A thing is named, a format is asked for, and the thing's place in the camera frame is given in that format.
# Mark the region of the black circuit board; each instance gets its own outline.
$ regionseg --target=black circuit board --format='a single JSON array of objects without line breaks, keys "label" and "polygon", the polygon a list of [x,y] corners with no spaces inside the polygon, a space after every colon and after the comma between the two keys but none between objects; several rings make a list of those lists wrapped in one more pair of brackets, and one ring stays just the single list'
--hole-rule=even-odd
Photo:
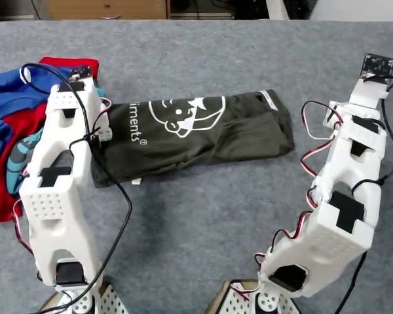
[{"label": "black circuit board", "polygon": [[[393,73],[393,58],[378,56],[376,54],[366,54],[361,69],[361,79],[366,79],[372,75],[391,75]],[[374,78],[375,82],[390,84],[388,78]]]}]

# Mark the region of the white label tag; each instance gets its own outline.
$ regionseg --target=white label tag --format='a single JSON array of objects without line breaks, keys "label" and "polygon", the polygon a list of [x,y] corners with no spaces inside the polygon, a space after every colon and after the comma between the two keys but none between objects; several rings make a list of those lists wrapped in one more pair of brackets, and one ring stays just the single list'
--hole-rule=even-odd
[{"label": "white label tag", "polygon": [[271,107],[272,109],[278,111],[278,108],[276,107],[276,105],[274,104],[274,101],[272,100],[272,98],[270,97],[270,95],[268,94],[268,92],[266,90],[260,90],[259,91],[263,97],[265,97],[265,99],[268,102],[269,107]]}]

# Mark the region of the gray carpet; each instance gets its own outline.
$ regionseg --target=gray carpet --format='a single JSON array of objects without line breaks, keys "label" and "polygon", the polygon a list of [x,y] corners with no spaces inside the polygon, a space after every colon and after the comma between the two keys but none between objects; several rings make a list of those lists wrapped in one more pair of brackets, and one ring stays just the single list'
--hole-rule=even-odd
[{"label": "gray carpet", "polygon": [[[294,228],[311,178],[299,157],[314,147],[301,104],[346,101],[366,52],[393,57],[393,24],[335,22],[0,23],[0,72],[44,55],[101,61],[100,84],[117,102],[235,94],[274,88],[293,117],[296,149],[276,159],[194,167],[124,186],[130,225],[106,274],[131,313],[202,313],[225,279],[256,276],[252,255],[278,227]],[[393,128],[393,91],[387,100]],[[324,112],[311,110],[312,130]],[[315,169],[325,154],[312,158]],[[382,172],[393,161],[387,146]],[[126,206],[118,190],[83,191],[83,210],[107,252]],[[393,178],[356,289],[343,313],[393,313]],[[333,313],[355,263],[303,313]],[[0,313],[34,311],[51,295],[11,223],[0,224]]]}]

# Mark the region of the red fabric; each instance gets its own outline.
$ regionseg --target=red fabric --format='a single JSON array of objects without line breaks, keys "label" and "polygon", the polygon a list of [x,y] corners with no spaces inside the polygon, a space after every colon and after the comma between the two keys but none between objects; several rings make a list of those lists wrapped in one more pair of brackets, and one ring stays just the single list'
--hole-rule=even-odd
[{"label": "red fabric", "polygon": [[[94,78],[98,75],[99,61],[94,59],[65,59],[44,57],[41,63],[57,67],[77,67],[82,65],[92,66]],[[4,117],[4,121],[13,129],[13,136],[0,156],[0,222],[12,219],[12,208],[16,201],[14,196],[7,192],[6,188],[6,166],[7,159],[15,142],[35,133],[45,120],[46,103],[36,107],[34,110],[24,109]],[[18,216],[22,215],[19,206],[16,208]]]},{"label": "red fabric", "polygon": [[81,67],[87,65],[93,69],[93,78],[98,78],[99,61],[89,58],[71,59],[71,58],[55,58],[55,57],[44,57],[40,63],[53,65],[55,67]]}]

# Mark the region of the cabinet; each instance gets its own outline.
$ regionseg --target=cabinet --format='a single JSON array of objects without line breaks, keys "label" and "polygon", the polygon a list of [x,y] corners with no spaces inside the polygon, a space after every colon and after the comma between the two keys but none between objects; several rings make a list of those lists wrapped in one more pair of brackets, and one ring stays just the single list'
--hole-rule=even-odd
[{"label": "cabinet", "polygon": [[167,19],[170,0],[47,0],[53,20]]}]

